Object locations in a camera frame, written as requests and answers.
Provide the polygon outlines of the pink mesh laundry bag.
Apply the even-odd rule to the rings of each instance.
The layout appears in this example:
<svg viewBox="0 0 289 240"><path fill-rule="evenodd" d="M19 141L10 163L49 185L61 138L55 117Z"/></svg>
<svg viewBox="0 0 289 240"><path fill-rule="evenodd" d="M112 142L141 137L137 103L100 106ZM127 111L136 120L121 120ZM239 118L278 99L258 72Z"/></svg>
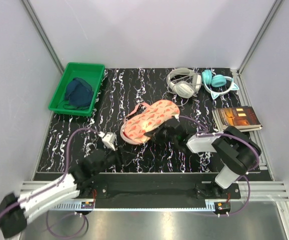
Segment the pink mesh laundry bag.
<svg viewBox="0 0 289 240"><path fill-rule="evenodd" d="M141 102L124 117L120 136L128 144L144 144L150 140L146 133L156 130L166 121L179 115L179 107L170 100L158 100L151 105Z"/></svg>

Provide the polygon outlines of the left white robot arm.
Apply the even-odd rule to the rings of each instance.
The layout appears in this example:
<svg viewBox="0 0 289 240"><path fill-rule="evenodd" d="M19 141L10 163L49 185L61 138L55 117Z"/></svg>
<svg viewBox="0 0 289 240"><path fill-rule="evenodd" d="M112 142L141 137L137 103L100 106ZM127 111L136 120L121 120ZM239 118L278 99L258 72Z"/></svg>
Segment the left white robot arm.
<svg viewBox="0 0 289 240"><path fill-rule="evenodd" d="M126 167L132 157L122 148L93 150L90 155L72 165L66 174L31 192L16 195L11 192L0 202L0 230L5 239L12 238L37 217L63 201L92 194L94 177L111 166Z"/></svg>

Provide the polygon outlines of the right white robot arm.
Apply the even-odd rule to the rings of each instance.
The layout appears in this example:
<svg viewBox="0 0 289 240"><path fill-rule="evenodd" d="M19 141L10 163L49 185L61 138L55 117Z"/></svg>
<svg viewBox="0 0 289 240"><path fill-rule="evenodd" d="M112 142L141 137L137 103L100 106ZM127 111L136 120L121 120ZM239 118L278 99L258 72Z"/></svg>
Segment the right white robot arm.
<svg viewBox="0 0 289 240"><path fill-rule="evenodd" d="M197 183L195 192L201 199L224 199L230 186L256 168L260 163L260 147L234 126L224 131L208 134L193 133L175 118L167 120L144 136L156 144L171 142L184 154L216 153L223 167L211 183Z"/></svg>

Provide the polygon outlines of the navy blue bra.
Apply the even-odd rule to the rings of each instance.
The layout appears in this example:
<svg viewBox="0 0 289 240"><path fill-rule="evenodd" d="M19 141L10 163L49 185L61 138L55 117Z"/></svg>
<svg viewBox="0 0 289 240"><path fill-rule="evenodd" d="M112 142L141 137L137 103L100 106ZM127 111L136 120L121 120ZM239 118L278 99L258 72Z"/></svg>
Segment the navy blue bra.
<svg viewBox="0 0 289 240"><path fill-rule="evenodd" d="M90 107L94 96L92 86L80 77L75 77L68 83L64 93L66 110L86 110Z"/></svg>

